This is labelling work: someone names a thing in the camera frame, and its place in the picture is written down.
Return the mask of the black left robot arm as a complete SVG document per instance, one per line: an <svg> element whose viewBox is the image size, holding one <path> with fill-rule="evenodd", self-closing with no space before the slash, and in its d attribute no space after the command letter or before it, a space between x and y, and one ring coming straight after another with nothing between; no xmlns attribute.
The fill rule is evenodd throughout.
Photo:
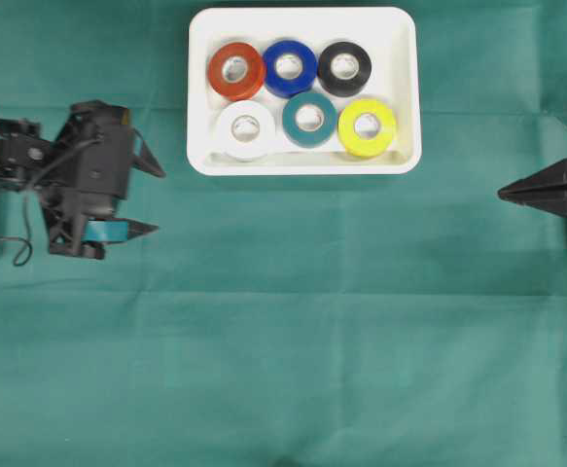
<svg viewBox="0 0 567 467"><path fill-rule="evenodd" d="M0 118L0 190L37 196L54 255L101 260L157 230L117 215L134 169L165 175L125 107L76 103L53 141L37 123Z"/></svg>

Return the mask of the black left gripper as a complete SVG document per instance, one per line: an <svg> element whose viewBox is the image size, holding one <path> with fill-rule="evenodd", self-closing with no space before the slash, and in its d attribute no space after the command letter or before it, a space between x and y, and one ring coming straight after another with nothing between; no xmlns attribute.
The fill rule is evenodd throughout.
<svg viewBox="0 0 567 467"><path fill-rule="evenodd" d="M105 196L86 195L78 187L82 154L102 139L104 104L74 104L53 142L51 161L34 183L48 234L48 252L81 259L102 259L102 243L123 243L156 232L159 227L128 219L94 220L90 209ZM132 167L158 178L166 176L142 134L135 129ZM84 234L87 229L87 240Z"/></svg>

